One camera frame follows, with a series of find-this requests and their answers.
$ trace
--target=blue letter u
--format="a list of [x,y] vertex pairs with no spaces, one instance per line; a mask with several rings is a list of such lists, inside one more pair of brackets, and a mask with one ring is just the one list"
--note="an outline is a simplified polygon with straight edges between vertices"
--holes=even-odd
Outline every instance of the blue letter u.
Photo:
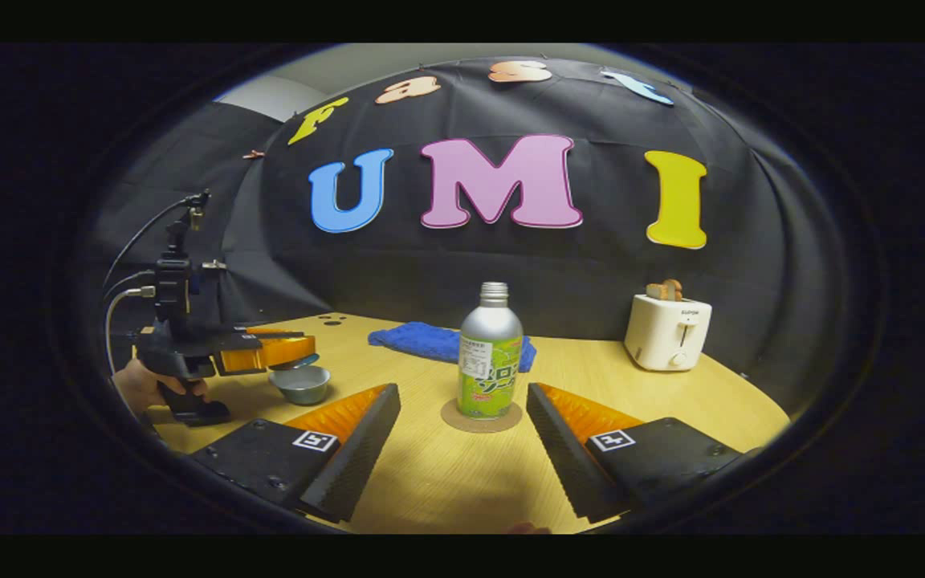
[[337,205],[337,176],[344,171],[344,162],[331,162],[309,173],[312,222],[327,233],[348,233],[367,226],[385,202],[385,161],[393,154],[392,149],[378,148],[356,157],[355,165],[362,169],[362,191],[359,205],[348,211]]

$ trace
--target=green bottle label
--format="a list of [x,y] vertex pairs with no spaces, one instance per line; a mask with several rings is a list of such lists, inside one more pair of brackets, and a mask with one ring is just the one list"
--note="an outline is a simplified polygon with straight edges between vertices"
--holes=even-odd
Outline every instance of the green bottle label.
[[483,341],[459,336],[458,409],[463,416],[493,420],[509,413],[524,338]]

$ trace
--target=aluminum bottle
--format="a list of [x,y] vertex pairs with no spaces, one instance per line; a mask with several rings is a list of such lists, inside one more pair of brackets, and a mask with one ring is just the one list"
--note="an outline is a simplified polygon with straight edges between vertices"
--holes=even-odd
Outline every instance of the aluminum bottle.
[[481,285],[480,306],[459,336],[458,410],[474,420],[498,420],[516,390],[524,326],[509,308],[509,286]]

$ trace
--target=blue towel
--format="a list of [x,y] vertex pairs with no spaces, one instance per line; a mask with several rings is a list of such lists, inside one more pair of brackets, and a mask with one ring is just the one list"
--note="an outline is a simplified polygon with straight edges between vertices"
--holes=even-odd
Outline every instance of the blue towel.
[[[426,359],[459,362],[459,333],[426,323],[414,321],[384,332],[372,332],[367,341],[371,345],[383,345]],[[535,355],[537,350],[530,343],[530,337],[524,336],[524,345],[520,351],[520,373],[530,371]]]

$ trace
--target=wooden table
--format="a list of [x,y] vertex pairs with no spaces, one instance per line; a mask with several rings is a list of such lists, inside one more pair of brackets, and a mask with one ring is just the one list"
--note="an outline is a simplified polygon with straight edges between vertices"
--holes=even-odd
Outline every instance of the wooden table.
[[[359,534],[499,534],[533,522],[555,534],[598,524],[578,519],[540,437],[526,414],[530,381],[542,381],[628,413],[639,420],[677,417],[738,451],[770,442],[788,425],[783,410],[755,385],[707,356],[687,372],[639,369],[619,341],[530,337],[537,350],[529,373],[517,380],[514,402],[524,407],[508,431],[472,434],[441,419],[456,395],[456,366],[367,343],[367,335],[401,322],[326,314],[273,324],[316,336],[316,365],[331,371],[324,403],[386,383],[399,385],[401,413],[383,447],[352,522]],[[339,325],[326,325],[340,321]],[[165,407],[152,407],[157,431],[175,450],[192,453],[263,417],[283,423],[316,407],[287,403],[267,374],[213,377],[210,397],[223,401],[234,420],[206,428],[177,423]]]

